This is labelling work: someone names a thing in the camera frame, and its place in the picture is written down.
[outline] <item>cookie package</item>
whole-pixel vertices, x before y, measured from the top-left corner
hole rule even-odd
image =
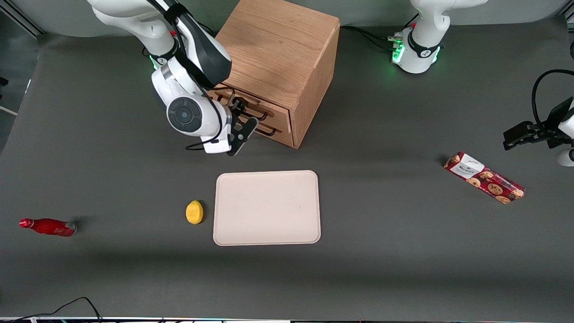
[[[444,164],[444,168],[502,204],[508,204],[524,196],[524,187],[487,168],[462,151],[452,156]]]

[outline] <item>drawer handle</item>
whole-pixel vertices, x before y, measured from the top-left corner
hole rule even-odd
[[[273,131],[271,131],[271,132],[265,132],[265,131],[260,130],[260,129],[255,129],[255,131],[257,131],[260,134],[264,134],[267,137],[271,137],[272,135],[275,134],[275,132],[277,132],[277,129],[273,128]]]
[[[259,121],[263,121],[263,120],[267,119],[267,116],[269,115],[269,113],[264,112],[262,116],[256,117],[256,116],[252,115],[251,113],[245,112],[245,111],[244,111],[244,112],[241,112],[241,114],[243,114],[244,116],[248,116],[248,117],[250,117],[250,118],[255,118],[255,119],[259,120]]]

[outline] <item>wooden cabinet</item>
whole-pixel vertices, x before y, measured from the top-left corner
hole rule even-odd
[[[241,0],[218,33],[232,59],[223,85],[250,114],[267,113],[259,129],[269,138],[301,145],[333,78],[339,28],[338,18],[287,1]]]

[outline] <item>green led light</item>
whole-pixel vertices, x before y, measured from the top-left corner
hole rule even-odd
[[[395,54],[393,54],[393,62],[397,63],[401,61],[402,54],[405,52],[405,46],[400,45],[399,48],[395,49]]]
[[[154,61],[154,60],[153,60],[153,58],[152,58],[152,56],[151,56],[151,55],[149,56],[149,59],[152,61],[152,64],[153,64],[153,68],[154,68],[155,70],[157,70],[156,61]]]
[[[436,49],[436,54],[435,54],[435,58],[432,59],[432,62],[436,62],[436,58],[439,56],[439,52],[440,52],[440,46]]]

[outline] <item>plastic tray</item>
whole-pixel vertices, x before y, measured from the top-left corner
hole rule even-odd
[[[320,237],[315,172],[230,173],[217,179],[216,244],[310,244]]]

